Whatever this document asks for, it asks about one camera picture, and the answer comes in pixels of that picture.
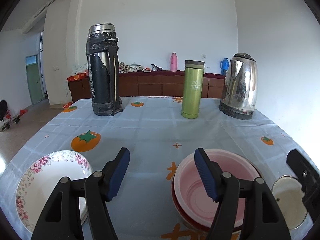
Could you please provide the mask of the stainless steel electric kettle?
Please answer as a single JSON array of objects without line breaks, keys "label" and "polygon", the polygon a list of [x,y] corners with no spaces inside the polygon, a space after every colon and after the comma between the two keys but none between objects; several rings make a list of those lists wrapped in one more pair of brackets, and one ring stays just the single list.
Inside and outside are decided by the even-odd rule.
[{"label": "stainless steel electric kettle", "polygon": [[258,94],[258,69],[249,54],[237,53],[230,60],[224,80],[219,110],[233,118],[250,120]]}]

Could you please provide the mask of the floral white plate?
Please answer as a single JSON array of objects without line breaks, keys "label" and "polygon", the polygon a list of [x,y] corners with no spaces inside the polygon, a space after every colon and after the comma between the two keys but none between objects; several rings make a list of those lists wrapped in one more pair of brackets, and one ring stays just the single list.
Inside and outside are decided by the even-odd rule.
[{"label": "floral white plate", "polygon": [[16,211],[24,227],[33,232],[46,201],[62,177],[77,180],[92,173],[87,159],[70,150],[53,152],[35,161],[16,190]]}]

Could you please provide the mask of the large black thermos flask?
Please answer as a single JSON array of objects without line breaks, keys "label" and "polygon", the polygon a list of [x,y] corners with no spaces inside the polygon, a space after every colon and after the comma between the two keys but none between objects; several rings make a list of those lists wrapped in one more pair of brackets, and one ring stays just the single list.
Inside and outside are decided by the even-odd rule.
[{"label": "large black thermos flask", "polygon": [[118,38],[112,23],[98,23],[89,29],[86,43],[93,112],[114,116],[122,112],[119,95]]}]

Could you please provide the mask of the dark red wooden sideboard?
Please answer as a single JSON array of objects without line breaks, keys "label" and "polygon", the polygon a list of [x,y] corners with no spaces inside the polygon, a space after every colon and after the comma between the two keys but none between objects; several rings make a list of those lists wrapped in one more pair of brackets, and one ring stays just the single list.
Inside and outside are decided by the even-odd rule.
[{"label": "dark red wooden sideboard", "polygon": [[[225,77],[220,74],[204,74],[202,98],[219,99],[222,94]],[[168,70],[150,73],[132,72],[119,75],[119,95],[126,96],[182,96],[184,87],[184,71]],[[68,88],[72,101],[89,99],[91,88],[89,78],[70,79]]]}]

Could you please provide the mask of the white enamel bowl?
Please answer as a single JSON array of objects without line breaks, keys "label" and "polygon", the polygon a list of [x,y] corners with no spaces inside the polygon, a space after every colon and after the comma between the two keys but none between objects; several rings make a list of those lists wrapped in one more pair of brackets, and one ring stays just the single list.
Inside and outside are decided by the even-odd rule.
[{"label": "white enamel bowl", "polygon": [[308,214],[302,198],[305,193],[297,178],[284,175],[273,184],[271,192],[278,203],[289,230],[295,230]]}]

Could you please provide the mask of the green door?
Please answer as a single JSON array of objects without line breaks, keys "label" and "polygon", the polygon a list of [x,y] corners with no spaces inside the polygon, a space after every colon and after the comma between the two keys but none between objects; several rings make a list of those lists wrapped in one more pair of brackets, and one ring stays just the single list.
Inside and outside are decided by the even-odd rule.
[{"label": "green door", "polygon": [[25,66],[31,103],[35,105],[45,98],[38,56],[27,56],[25,58]]}]

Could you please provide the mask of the black chair with red items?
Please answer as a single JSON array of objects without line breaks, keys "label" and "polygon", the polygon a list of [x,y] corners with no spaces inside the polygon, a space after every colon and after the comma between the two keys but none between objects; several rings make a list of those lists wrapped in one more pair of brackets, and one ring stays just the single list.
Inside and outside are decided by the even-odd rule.
[{"label": "black chair with red items", "polygon": [[1,132],[9,129],[11,124],[18,124],[21,120],[21,116],[28,112],[27,109],[20,110],[20,113],[15,117],[12,117],[11,112],[8,108],[8,103],[5,100],[1,100]]}]

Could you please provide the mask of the pink thermos bottle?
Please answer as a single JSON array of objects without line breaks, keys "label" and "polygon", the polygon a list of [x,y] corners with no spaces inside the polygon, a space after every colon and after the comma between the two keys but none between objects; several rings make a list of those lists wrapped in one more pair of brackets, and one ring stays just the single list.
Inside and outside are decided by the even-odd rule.
[{"label": "pink thermos bottle", "polygon": [[176,53],[172,53],[171,57],[170,57],[170,71],[171,72],[176,72],[177,69],[178,69],[178,66],[177,66],[177,55]]}]

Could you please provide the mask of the blue thermos jug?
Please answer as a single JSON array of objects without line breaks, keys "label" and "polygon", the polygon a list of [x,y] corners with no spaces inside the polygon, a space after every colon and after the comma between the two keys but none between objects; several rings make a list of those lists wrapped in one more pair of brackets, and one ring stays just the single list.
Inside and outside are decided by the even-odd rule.
[{"label": "blue thermos jug", "polygon": [[221,75],[225,76],[229,68],[229,61],[226,57],[220,62],[220,68],[221,68]]}]

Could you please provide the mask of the green travel mug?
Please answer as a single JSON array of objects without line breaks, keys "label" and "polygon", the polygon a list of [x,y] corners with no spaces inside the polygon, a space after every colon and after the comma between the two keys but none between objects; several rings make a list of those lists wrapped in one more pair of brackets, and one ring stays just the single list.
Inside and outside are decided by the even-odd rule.
[{"label": "green travel mug", "polygon": [[204,62],[185,60],[184,88],[181,115],[196,119],[199,114],[202,95]]}]

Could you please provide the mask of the light blue printed tablecloth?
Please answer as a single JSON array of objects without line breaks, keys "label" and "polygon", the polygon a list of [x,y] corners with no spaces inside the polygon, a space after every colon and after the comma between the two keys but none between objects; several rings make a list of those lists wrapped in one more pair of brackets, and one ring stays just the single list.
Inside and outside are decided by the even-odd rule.
[{"label": "light blue printed tablecloth", "polygon": [[219,148],[247,158],[269,186],[285,174],[287,154],[298,144],[269,118],[255,111],[248,121],[220,112],[219,101],[202,99],[199,116],[181,116],[174,98],[123,98],[123,111],[97,116],[89,99],[60,113],[39,131],[18,124],[29,140],[1,175],[1,208],[22,239],[30,232],[16,212],[20,178],[37,159],[71,148],[72,140],[88,131],[99,133],[98,145],[84,153],[93,170],[100,170],[122,147],[131,158],[117,196],[107,204],[119,239],[194,239],[178,215],[171,197],[172,164],[201,147]]}]

